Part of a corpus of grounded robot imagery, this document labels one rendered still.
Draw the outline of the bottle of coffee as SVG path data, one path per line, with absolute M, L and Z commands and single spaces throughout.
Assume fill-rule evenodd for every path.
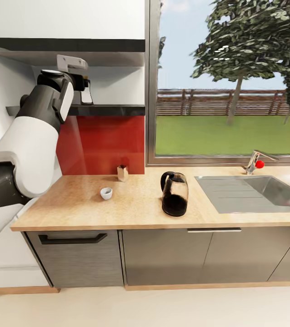
M 84 76 L 84 79 L 88 79 L 88 76 Z M 88 80 L 88 88 L 84 91 L 80 91 L 80 104 L 81 105 L 94 105 L 90 94 L 90 80 Z

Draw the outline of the coffee cup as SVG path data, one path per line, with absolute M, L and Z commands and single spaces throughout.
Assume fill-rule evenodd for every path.
M 105 200 L 108 200 L 111 198 L 112 196 L 112 189 L 111 188 L 103 188 L 101 190 L 101 196 L 105 199 Z

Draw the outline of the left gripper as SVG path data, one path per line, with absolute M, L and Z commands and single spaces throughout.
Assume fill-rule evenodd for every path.
M 64 74 L 71 80 L 75 91 L 84 91 L 88 88 L 88 79 L 84 79 L 83 75 L 64 72 Z

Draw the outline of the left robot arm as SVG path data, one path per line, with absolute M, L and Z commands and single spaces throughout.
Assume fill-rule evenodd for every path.
M 60 125 L 65 123 L 75 91 L 88 79 L 70 69 L 88 69 L 84 59 L 57 55 L 58 71 L 42 69 L 30 95 L 0 139 L 0 232 L 33 198 L 52 186 Z

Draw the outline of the electric kettle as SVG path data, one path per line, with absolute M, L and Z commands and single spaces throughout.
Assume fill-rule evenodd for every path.
M 182 173 L 167 171 L 160 180 L 163 211 L 173 217 L 181 217 L 186 213 L 189 189 L 186 176 Z

